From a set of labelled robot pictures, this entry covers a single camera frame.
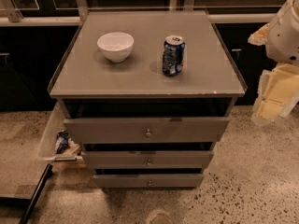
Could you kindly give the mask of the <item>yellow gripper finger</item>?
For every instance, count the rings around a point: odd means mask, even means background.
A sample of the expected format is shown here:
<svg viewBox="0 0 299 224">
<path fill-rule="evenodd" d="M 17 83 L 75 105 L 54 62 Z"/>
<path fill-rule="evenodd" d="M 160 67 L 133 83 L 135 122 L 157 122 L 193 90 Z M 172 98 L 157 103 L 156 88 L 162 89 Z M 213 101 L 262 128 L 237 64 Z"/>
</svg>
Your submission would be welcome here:
<svg viewBox="0 0 299 224">
<path fill-rule="evenodd" d="M 248 42 L 251 45 L 255 46 L 262 46 L 266 44 L 267 41 L 267 35 L 269 30 L 269 24 L 265 24 L 262 26 L 259 30 L 251 34 L 248 38 Z"/>
<path fill-rule="evenodd" d="M 263 70 L 260 76 L 251 120 L 264 126 L 278 117 L 286 118 L 298 102 L 299 67 L 278 63 L 271 71 Z"/>
</svg>

